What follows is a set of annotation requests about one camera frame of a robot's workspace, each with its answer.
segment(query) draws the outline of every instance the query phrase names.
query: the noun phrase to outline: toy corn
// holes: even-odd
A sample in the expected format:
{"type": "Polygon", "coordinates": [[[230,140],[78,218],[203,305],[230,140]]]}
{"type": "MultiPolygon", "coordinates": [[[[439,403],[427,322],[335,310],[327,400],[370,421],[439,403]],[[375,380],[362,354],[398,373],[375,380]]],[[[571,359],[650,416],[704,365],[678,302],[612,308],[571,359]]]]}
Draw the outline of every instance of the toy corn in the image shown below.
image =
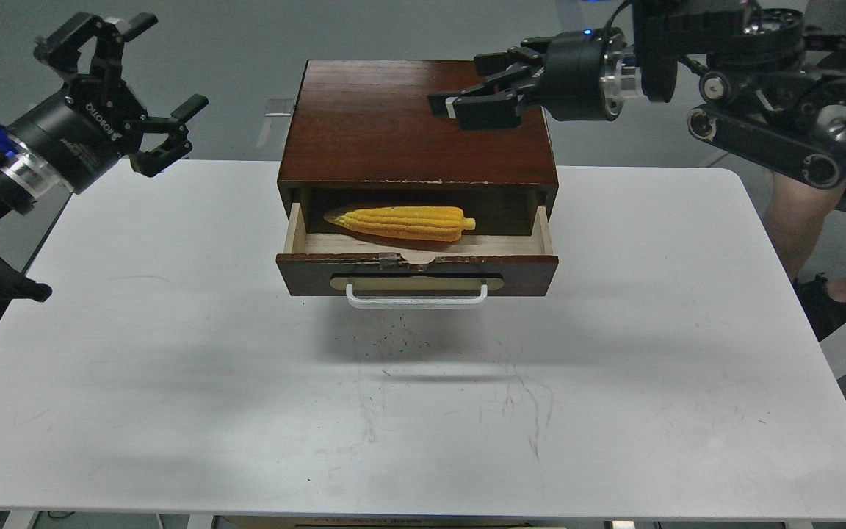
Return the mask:
{"type": "Polygon", "coordinates": [[[418,241],[455,242],[463,230],[476,228],[476,220],[455,206],[345,208],[329,212],[325,220],[362,234],[418,241]]]}

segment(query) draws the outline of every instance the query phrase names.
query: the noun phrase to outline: drawer handle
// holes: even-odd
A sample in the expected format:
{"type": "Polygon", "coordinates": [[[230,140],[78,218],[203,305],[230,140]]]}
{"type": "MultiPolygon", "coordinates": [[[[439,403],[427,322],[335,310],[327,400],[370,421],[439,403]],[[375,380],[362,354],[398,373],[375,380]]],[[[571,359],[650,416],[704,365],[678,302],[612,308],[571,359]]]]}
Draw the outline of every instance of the drawer handle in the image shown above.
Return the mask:
{"type": "Polygon", "coordinates": [[[359,298],[355,285],[348,281],[345,295],[356,309],[472,309],[488,299],[488,284],[482,282],[477,298],[359,298]]]}

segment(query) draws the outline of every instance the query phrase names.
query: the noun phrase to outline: robotic arm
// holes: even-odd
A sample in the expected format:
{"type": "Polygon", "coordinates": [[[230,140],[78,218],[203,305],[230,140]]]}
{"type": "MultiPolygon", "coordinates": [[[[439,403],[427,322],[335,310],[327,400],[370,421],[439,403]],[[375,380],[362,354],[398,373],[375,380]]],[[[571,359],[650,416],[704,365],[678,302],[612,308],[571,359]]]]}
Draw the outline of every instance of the robotic arm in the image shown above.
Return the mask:
{"type": "MultiPolygon", "coordinates": [[[[148,116],[122,74],[125,43],[157,23],[142,13],[130,21],[77,13],[34,55],[56,71],[64,85],[9,126],[0,125],[0,218],[29,212],[55,184],[81,193],[124,156],[132,170],[154,176],[192,150],[185,126],[205,105],[195,94],[169,118],[148,116]],[[79,73],[80,48],[96,40],[90,71],[79,73]],[[160,145],[141,151],[144,134],[167,134],[160,145]]],[[[0,287],[10,298],[44,301],[51,288],[30,281],[0,259],[0,287]]]]}
{"type": "Polygon", "coordinates": [[[701,77],[705,101],[687,116],[693,137],[827,190],[846,179],[846,65],[806,66],[809,50],[846,54],[846,33],[806,28],[798,11],[755,0],[625,0],[600,29],[475,57],[484,82],[430,94],[430,109],[463,130],[517,127],[521,108],[535,105],[555,120],[611,121],[626,99],[670,101],[681,62],[701,77]],[[632,47],[612,27],[628,6],[632,47]]]}

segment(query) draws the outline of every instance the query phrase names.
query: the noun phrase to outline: wooden box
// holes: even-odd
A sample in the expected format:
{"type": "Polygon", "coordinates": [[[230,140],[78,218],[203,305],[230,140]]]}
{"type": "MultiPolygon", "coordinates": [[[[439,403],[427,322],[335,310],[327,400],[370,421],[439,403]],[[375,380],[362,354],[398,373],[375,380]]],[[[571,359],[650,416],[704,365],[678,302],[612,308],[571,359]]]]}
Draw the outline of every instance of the wooden box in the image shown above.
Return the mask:
{"type": "Polygon", "coordinates": [[[544,295],[557,268],[547,220],[557,170],[543,112],[513,130],[461,131],[427,94],[480,81],[469,61],[312,60],[278,186],[289,231],[276,264],[289,294],[544,295]],[[350,234],[348,204],[447,204],[477,221],[457,243],[350,234]]]}

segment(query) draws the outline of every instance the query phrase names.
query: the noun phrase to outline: person's foot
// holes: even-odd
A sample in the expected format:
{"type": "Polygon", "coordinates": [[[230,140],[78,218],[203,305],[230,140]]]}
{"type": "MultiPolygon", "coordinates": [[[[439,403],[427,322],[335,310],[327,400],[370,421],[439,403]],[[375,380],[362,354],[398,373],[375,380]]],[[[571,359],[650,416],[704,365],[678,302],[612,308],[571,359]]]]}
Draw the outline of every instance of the person's foot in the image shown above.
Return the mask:
{"type": "Polygon", "coordinates": [[[815,331],[815,337],[822,341],[832,332],[846,323],[846,303],[834,301],[825,290],[828,282],[825,274],[818,274],[813,281],[797,285],[795,294],[805,309],[805,315],[809,318],[811,329],[815,331]]]}

